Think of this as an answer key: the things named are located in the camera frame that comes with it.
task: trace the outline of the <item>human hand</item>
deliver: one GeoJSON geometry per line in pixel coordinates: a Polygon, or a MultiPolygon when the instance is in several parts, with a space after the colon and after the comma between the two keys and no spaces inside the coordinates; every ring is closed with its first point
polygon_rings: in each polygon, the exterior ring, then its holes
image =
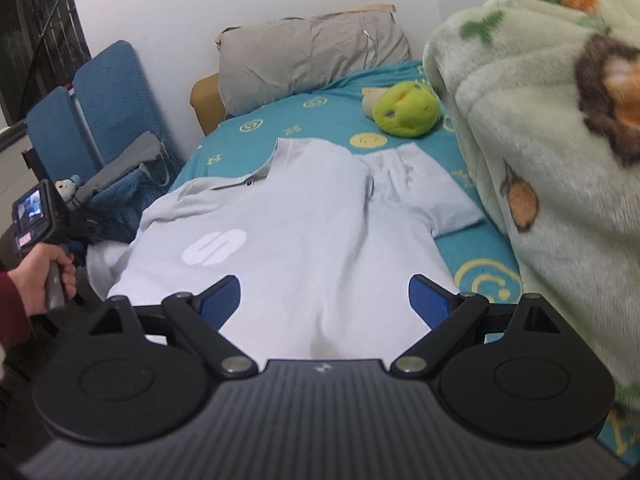
{"type": "Polygon", "coordinates": [[[60,279],[67,295],[70,298],[76,295],[76,268],[73,266],[73,256],[66,254],[61,247],[37,244],[16,269],[7,273],[20,293],[27,316],[44,314],[47,311],[44,287],[51,262],[60,264],[60,279]]]}

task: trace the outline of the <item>white t-shirt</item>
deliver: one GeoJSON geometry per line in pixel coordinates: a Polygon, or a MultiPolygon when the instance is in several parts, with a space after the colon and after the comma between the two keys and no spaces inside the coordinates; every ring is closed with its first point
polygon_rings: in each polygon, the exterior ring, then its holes
{"type": "Polygon", "coordinates": [[[482,212],[414,144],[367,155],[321,139],[279,139],[241,178],[198,178],[143,214],[130,246],[91,248],[104,296],[158,304],[228,274],[241,303],[220,333],[260,366],[270,358],[382,358],[430,328],[409,304],[423,274],[457,292],[433,238],[482,212]]]}

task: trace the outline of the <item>small plush toy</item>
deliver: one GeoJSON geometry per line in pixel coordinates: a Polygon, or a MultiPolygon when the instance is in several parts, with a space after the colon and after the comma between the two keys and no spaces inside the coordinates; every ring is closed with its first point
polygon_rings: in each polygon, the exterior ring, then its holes
{"type": "Polygon", "coordinates": [[[420,137],[440,120],[438,96],[429,86],[415,81],[369,89],[362,108],[383,132],[397,137],[420,137]]]}
{"type": "Polygon", "coordinates": [[[65,203],[71,202],[74,195],[76,194],[76,190],[78,190],[79,184],[80,177],[77,175],[74,175],[66,180],[59,180],[56,182],[56,189],[58,190],[58,193],[60,193],[60,196],[62,197],[62,200],[65,201],[65,203]]]}

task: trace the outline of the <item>orange print on blanket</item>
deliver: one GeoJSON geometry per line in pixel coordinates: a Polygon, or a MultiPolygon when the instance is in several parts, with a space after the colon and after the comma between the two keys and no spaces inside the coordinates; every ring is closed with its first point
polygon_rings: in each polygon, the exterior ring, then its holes
{"type": "Polygon", "coordinates": [[[562,0],[562,4],[570,9],[581,10],[587,14],[595,14],[598,9],[597,0],[562,0]]]}
{"type": "Polygon", "coordinates": [[[538,217],[540,202],[531,184],[519,176],[504,161],[506,176],[500,186],[500,193],[507,199],[511,218],[519,233],[527,233],[538,217]]]}

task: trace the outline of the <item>blue cushion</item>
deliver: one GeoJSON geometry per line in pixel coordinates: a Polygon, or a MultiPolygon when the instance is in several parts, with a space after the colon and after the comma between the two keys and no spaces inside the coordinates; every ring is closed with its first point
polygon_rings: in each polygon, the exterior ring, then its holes
{"type": "MultiPolygon", "coordinates": [[[[166,142],[140,63],[126,41],[113,43],[81,67],[74,89],[105,164],[143,132],[150,131],[166,142]]],[[[178,168],[171,162],[175,176],[178,168]]]]}
{"type": "Polygon", "coordinates": [[[100,171],[98,157],[64,88],[56,88],[28,113],[27,134],[52,181],[74,174],[89,180],[100,171]]]}

